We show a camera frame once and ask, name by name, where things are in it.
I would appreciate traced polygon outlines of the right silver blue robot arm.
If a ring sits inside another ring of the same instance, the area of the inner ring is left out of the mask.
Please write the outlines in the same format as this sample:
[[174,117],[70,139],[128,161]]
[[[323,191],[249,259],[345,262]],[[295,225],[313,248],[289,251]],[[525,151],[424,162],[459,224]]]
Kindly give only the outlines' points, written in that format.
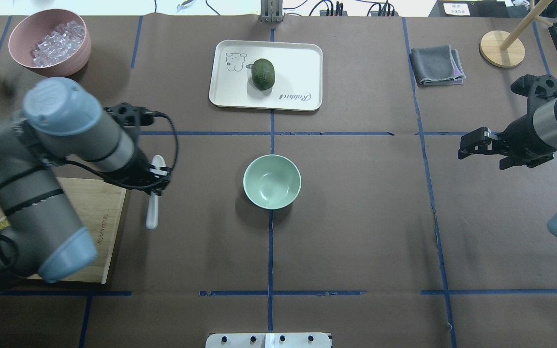
[[500,133],[481,127],[460,139],[458,158],[473,154],[500,155],[499,168],[537,167],[557,152],[557,79],[524,75],[511,84],[513,93],[528,100],[526,114]]

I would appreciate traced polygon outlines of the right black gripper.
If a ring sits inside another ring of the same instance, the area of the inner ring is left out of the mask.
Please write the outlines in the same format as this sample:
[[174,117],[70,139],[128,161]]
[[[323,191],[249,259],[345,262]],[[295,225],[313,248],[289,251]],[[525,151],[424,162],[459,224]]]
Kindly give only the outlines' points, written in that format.
[[498,134],[490,128],[478,128],[464,135],[460,139],[458,160],[466,159],[473,155],[492,156],[497,154],[493,145],[501,141],[505,156],[499,161],[499,169],[506,170],[511,167],[534,168],[553,160],[556,148],[547,145],[537,135],[532,116],[523,116],[513,121],[508,127]]

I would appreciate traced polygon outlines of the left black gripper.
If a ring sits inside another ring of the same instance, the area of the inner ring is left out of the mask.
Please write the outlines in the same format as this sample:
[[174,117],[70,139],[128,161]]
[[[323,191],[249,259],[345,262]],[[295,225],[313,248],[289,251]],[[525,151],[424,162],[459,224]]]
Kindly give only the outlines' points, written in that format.
[[161,196],[162,192],[172,180],[172,168],[164,167],[152,168],[152,163],[148,172],[142,174],[141,178],[133,184],[133,189],[146,192],[149,195]]

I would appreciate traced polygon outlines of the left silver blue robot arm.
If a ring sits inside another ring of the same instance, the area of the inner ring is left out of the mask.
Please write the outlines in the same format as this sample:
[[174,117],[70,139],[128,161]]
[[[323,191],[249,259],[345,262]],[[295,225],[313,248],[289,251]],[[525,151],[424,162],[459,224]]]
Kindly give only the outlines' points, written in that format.
[[148,194],[166,188],[173,166],[150,165],[137,145],[139,127],[155,117],[168,118],[128,103],[103,107],[65,77],[46,78],[25,94],[22,108],[0,122],[0,209],[9,222],[0,231],[0,277],[55,283],[97,257],[53,167],[70,163]]

